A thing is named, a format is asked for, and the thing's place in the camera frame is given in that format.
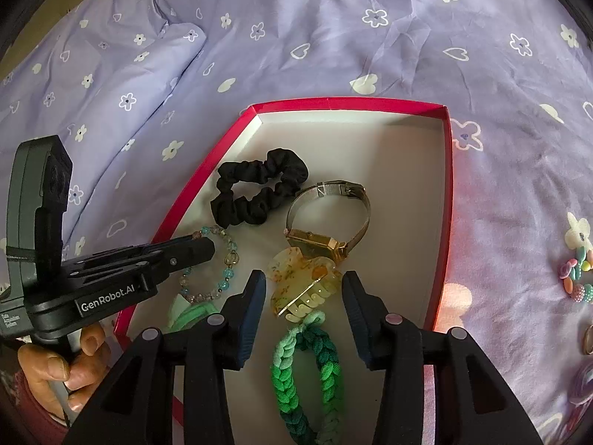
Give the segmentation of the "person's left hand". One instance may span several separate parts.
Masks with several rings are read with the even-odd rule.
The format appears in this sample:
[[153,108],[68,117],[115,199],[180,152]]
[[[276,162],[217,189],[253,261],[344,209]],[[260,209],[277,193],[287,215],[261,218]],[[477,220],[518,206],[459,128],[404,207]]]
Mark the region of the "person's left hand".
[[80,353],[71,363],[52,350],[32,343],[18,350],[18,361],[32,396],[48,413],[59,419],[64,419],[65,414],[50,388],[53,382],[63,383],[72,392],[67,401],[68,408],[79,412],[110,371],[110,347],[100,323],[84,327],[79,344]]

